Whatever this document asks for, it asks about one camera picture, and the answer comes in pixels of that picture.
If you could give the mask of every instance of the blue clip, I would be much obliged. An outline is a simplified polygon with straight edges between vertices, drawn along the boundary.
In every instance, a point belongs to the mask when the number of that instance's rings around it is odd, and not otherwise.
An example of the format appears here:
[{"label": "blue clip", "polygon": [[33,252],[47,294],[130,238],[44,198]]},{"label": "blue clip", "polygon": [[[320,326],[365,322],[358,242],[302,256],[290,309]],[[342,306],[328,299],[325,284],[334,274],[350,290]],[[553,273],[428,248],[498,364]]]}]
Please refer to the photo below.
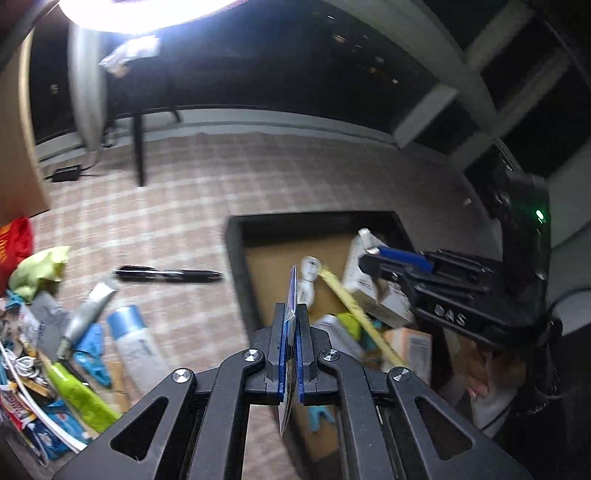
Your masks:
[{"label": "blue clip", "polygon": [[88,353],[74,352],[74,360],[86,370],[103,387],[111,387],[111,375],[100,357],[92,357]]},{"label": "blue clip", "polygon": [[94,357],[101,356],[103,354],[103,327],[98,323],[91,323],[80,342],[77,343],[76,350]]},{"label": "blue clip", "polygon": [[14,307],[20,308],[21,305],[25,304],[22,297],[14,293],[10,288],[6,289],[6,295],[8,296],[8,301],[6,302],[5,307],[7,310],[13,309]]},{"label": "blue clip", "polygon": [[335,424],[335,417],[326,405],[308,407],[308,428],[311,432],[317,433],[320,430],[320,420],[322,420],[322,417],[332,425]]},{"label": "blue clip", "polygon": [[111,387],[111,375],[100,359],[103,354],[103,327],[92,323],[76,345],[74,360],[86,370],[98,383]]}]

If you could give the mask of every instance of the white charging cable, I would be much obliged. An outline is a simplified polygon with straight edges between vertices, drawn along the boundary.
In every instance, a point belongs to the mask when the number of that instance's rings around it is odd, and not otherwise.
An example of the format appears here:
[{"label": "white charging cable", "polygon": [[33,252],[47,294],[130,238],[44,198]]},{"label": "white charging cable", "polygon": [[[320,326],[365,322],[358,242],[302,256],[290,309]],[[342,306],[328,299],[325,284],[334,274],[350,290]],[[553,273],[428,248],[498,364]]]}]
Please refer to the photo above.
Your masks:
[{"label": "white charging cable", "polygon": [[[39,375],[39,369],[35,367],[35,359],[31,356],[17,357],[12,350],[6,350],[8,361],[12,362],[14,369],[21,377],[34,379]],[[7,360],[0,358],[0,365],[4,370],[8,369]]]},{"label": "white charging cable", "polygon": [[322,264],[314,257],[301,260],[301,280],[297,283],[297,303],[305,303],[309,308],[314,303],[314,281]]},{"label": "white charging cable", "polygon": [[4,348],[2,342],[0,342],[0,351],[2,352],[2,358],[4,362],[7,364],[12,377],[14,378],[15,382],[18,385],[18,388],[21,390],[25,401],[27,403],[27,407],[43,422],[43,424],[50,429],[56,437],[58,437],[62,442],[66,444],[66,446],[74,453],[80,453],[82,450],[86,448],[86,444],[82,443],[79,440],[76,440],[72,435],[62,429],[59,425],[57,425],[51,418],[47,416],[47,414],[41,409],[37,403],[33,400],[31,395],[29,394],[28,390],[22,384],[21,378],[17,374],[10,358],[8,356],[7,350]]}]

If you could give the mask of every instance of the silver tube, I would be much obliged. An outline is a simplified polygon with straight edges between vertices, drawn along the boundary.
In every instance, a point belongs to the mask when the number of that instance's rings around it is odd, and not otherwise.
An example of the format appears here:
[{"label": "silver tube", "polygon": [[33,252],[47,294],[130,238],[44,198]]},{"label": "silver tube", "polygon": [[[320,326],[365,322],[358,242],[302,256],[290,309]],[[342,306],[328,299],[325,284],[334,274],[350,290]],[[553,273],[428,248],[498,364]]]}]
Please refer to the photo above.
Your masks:
[{"label": "silver tube", "polygon": [[69,357],[72,346],[80,341],[90,324],[99,317],[118,290],[119,284],[113,278],[106,277],[97,283],[66,325],[60,346],[57,349],[58,358]]}]

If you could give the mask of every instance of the lime green object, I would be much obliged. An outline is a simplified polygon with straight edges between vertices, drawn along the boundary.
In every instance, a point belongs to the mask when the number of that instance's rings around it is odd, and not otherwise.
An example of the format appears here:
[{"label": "lime green object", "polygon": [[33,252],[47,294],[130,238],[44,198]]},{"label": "lime green object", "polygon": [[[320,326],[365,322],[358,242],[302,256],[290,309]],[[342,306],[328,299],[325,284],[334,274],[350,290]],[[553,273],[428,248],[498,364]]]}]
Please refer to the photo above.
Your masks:
[{"label": "lime green object", "polygon": [[48,369],[49,379],[60,395],[80,414],[91,429],[103,433],[119,418],[111,408],[90,388],[72,376],[62,364],[53,364]]},{"label": "lime green object", "polygon": [[42,250],[20,262],[8,279],[8,288],[27,303],[48,283],[61,281],[70,247]]},{"label": "lime green object", "polygon": [[355,339],[356,342],[361,340],[361,325],[357,319],[349,312],[339,313],[336,316],[339,322],[343,324],[343,327],[347,329],[349,335]]}]

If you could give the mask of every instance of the blue plastic tool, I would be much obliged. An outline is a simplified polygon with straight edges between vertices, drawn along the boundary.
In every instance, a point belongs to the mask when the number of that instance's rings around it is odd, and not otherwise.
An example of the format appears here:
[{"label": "blue plastic tool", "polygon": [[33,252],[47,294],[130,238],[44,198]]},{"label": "blue plastic tool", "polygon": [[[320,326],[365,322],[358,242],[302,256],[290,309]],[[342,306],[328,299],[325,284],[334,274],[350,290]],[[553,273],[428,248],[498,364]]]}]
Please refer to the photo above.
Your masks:
[{"label": "blue plastic tool", "polygon": [[389,258],[398,263],[412,265],[413,267],[420,268],[425,273],[431,273],[433,270],[433,265],[423,254],[416,254],[390,247],[377,247],[377,249],[379,250],[380,257]]},{"label": "blue plastic tool", "polygon": [[103,354],[103,327],[98,323],[90,324],[88,330],[76,345],[74,360],[86,370],[98,383],[111,387],[111,375],[100,359]]},{"label": "blue plastic tool", "polygon": [[10,310],[15,307],[20,308],[21,305],[25,304],[25,301],[22,299],[20,295],[14,293],[10,288],[6,289],[6,295],[8,296],[8,301],[6,302],[6,309]]},{"label": "blue plastic tool", "polygon": [[308,407],[308,428],[311,432],[320,431],[320,421],[323,417],[332,425],[335,424],[335,417],[326,405]]}]

